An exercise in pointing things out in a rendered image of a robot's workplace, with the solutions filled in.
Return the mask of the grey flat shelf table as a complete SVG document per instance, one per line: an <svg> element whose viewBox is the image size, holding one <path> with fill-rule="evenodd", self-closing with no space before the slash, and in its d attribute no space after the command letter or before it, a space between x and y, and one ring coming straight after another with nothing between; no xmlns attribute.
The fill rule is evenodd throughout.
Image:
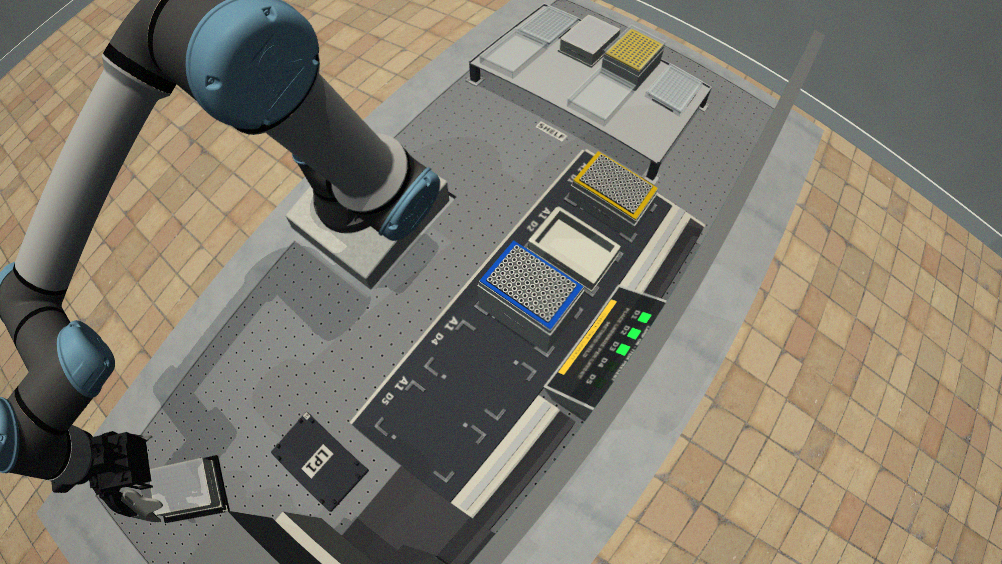
<svg viewBox="0 0 1002 564"><path fill-rule="evenodd" d="M519 28L547 5L543 3L469 60L470 80L475 83L479 81L482 69L579 118L651 160L646 177L653 181L664 156L699 106L704 108L706 105L712 87L703 82L698 93L679 117L645 97L646 90L670 64L661 58L660 64L604 127L567 107L568 96L602 66L602 58L590 68L559 53L560 38L514 79L479 63L479 55L488 47L513 28Z"/></svg>

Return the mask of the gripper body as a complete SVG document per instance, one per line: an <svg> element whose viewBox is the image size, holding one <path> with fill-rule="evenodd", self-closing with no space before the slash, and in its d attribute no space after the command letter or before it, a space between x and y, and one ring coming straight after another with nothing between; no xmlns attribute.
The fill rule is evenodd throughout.
<svg viewBox="0 0 1002 564"><path fill-rule="evenodd" d="M108 437L93 437L87 431L84 433L89 440L91 459L85 475L74 484L89 481L96 495L104 491L117 493L123 487L139 490L153 488L153 485L145 484L151 482L146 439L128 432Z"/></svg>

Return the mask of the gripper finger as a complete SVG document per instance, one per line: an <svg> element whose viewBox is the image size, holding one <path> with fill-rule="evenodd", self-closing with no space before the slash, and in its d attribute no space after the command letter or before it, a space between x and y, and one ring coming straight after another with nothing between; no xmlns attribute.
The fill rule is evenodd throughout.
<svg viewBox="0 0 1002 564"><path fill-rule="evenodd" d="M106 436L106 437L107 437L107 436L112 436L112 435L115 435L115 434L118 434L118 433L116 433L116 432L114 432L114 431L111 431L111 432L107 432L107 433L104 433L104 434L102 434L102 435L103 435L103 436ZM139 437L142 437L142 438L146 439L146 441L148 441L148 440L149 440L150 438L152 438L152 436L151 436L151 435L149 435L149 436L144 436L144 437L143 437L142 435L137 435L137 434L133 434L133 435L136 435L136 436L139 436Z"/></svg>
<svg viewBox="0 0 1002 564"><path fill-rule="evenodd" d="M133 489L124 489L122 492L109 494L103 492L99 494L107 506L114 512L150 522L161 522L153 512L162 508L163 504L152 498L141 496Z"/></svg>

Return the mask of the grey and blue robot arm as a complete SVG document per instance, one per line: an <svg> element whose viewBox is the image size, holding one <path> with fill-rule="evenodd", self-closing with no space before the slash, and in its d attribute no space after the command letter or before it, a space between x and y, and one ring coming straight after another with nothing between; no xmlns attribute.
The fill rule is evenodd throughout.
<svg viewBox="0 0 1002 564"><path fill-rule="evenodd" d="M375 134L319 74L316 33L294 7L159 1L140 0L107 45L16 261L0 272L0 319L28 370L15 396L0 397L0 472L51 481L54 493L67 493L89 467L89 440L72 424L115 368L108 345L70 322L62 302L132 145L176 85L216 120L267 132L290 151L318 217L335 232L371 226L401 240L440 189L431 168Z"/></svg>

